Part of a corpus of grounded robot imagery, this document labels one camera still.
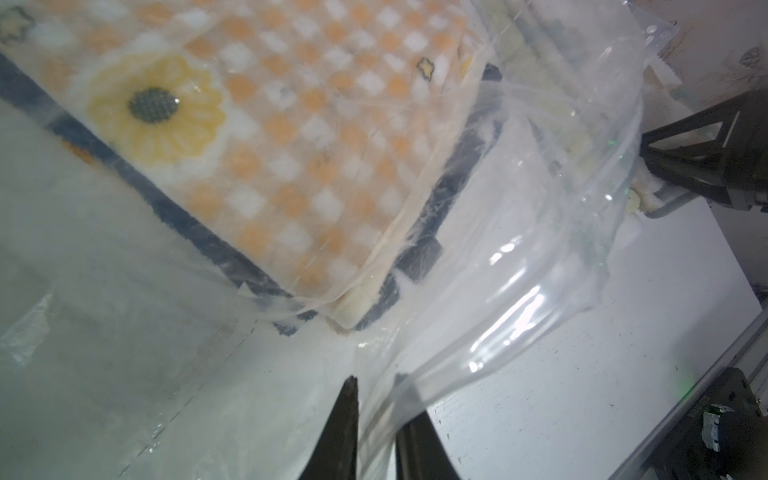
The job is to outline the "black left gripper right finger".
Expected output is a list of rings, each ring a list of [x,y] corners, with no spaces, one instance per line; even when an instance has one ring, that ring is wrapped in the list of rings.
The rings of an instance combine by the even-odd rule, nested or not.
[[[396,433],[396,479],[459,480],[418,391],[409,387],[403,401],[414,403],[421,410]]]

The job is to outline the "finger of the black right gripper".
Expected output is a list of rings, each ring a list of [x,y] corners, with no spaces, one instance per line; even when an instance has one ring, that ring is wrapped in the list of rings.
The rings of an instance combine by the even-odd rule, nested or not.
[[[650,172],[723,207],[738,211],[767,211],[767,170],[729,164],[722,174],[706,180],[704,173],[680,173],[657,161],[647,161]]]
[[[675,148],[660,144],[717,129],[711,140]],[[767,163],[767,91],[737,95],[641,137],[640,156],[654,167],[681,174],[755,174]]]

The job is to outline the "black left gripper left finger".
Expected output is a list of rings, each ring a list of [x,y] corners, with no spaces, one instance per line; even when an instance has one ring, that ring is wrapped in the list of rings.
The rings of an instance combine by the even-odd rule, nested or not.
[[[348,377],[299,480],[357,478],[358,393],[358,379]]]

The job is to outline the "clear plastic vacuum bag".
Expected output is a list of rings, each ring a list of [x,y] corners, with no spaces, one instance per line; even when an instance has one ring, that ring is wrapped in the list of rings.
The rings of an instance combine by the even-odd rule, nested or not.
[[[592,307],[630,1],[5,1],[1,475],[297,479]]]

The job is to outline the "orange checkered blanket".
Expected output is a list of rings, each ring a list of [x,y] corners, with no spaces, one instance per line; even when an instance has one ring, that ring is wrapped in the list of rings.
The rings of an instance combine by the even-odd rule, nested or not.
[[[467,1],[5,1],[3,57],[348,330],[444,172],[490,45]]]

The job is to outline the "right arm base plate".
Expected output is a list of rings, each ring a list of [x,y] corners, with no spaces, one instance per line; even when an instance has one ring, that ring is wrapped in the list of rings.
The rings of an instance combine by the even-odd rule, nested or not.
[[[767,416],[744,373],[724,369],[650,462],[659,479],[765,479]]]

